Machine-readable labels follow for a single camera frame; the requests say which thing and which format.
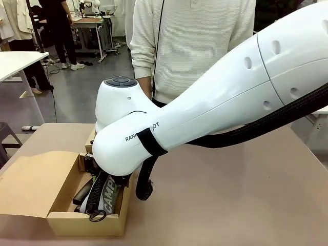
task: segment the stool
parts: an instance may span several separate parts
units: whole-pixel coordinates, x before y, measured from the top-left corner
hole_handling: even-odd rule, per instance
[[[3,144],[2,141],[5,140],[5,138],[8,137],[9,135],[12,135],[16,139],[18,144],[16,143]],[[0,122],[0,168],[2,168],[4,164],[6,164],[6,162],[9,160],[6,152],[6,148],[20,148],[22,145],[23,145],[22,142],[12,131],[9,125],[5,122]]]

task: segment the person in white sweater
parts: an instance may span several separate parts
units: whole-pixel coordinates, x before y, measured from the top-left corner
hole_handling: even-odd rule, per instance
[[[160,107],[253,35],[256,5],[256,0],[164,1],[136,0],[130,42],[135,78],[149,98],[156,61],[153,101]]]

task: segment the cardboard flap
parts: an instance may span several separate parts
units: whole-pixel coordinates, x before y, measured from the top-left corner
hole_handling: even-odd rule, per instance
[[[79,154],[20,157],[0,177],[0,214],[45,218]]]

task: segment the cardboard box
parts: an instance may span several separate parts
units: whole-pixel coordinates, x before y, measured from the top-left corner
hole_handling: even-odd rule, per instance
[[[92,154],[92,144],[91,141],[94,140],[96,136],[96,130],[92,129],[90,136],[88,137],[88,140],[86,141],[85,147],[86,147],[86,152]]]
[[[0,215],[45,218],[57,236],[123,235],[133,175],[118,195],[115,214],[91,222],[87,214],[73,212],[73,197],[91,178],[79,169],[81,159],[72,152],[19,158],[0,177]]]

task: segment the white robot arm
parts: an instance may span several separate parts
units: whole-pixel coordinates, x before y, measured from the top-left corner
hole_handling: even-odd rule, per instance
[[[327,82],[328,2],[322,2],[246,40],[163,108],[135,80],[103,81],[93,155],[107,173],[128,175],[152,155],[258,120]]]

